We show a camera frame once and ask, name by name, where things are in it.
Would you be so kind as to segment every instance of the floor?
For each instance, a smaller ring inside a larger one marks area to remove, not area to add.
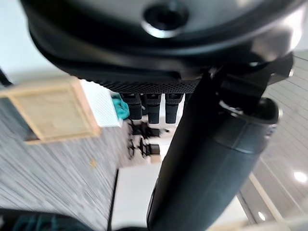
[[[0,115],[0,207],[57,212],[106,230],[116,169],[134,164],[128,126],[104,128],[99,138],[26,145],[27,125],[7,99]]]

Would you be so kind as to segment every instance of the teal cloth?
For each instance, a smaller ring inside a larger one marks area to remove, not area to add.
[[[13,231],[93,231],[73,218],[56,215],[20,216]]]
[[[115,107],[116,115],[119,119],[127,119],[129,117],[129,108],[127,103],[125,103],[120,94],[115,94],[112,97],[112,102]]]

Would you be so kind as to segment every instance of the ceiling light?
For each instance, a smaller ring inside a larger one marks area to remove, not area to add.
[[[261,218],[262,221],[265,221],[265,216],[263,215],[263,213],[258,212],[259,217]]]
[[[294,177],[297,181],[301,183],[305,183],[308,180],[307,175],[303,172],[295,172]]]

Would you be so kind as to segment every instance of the white wall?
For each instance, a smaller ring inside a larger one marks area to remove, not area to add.
[[[0,67],[13,83],[64,74],[34,46],[18,0],[0,1]]]
[[[121,168],[111,227],[146,227],[146,214],[161,163]]]
[[[304,33],[302,35],[302,38],[295,50],[296,51],[308,50],[308,23],[307,22],[304,27]]]
[[[235,197],[220,217],[214,222],[212,227],[230,225],[234,223],[248,223],[248,217],[246,216],[240,201]]]

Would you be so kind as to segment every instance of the wooden crate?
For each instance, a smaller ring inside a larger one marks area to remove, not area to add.
[[[0,91],[7,97],[36,135],[28,143],[98,136],[89,103],[76,77],[29,81]]]

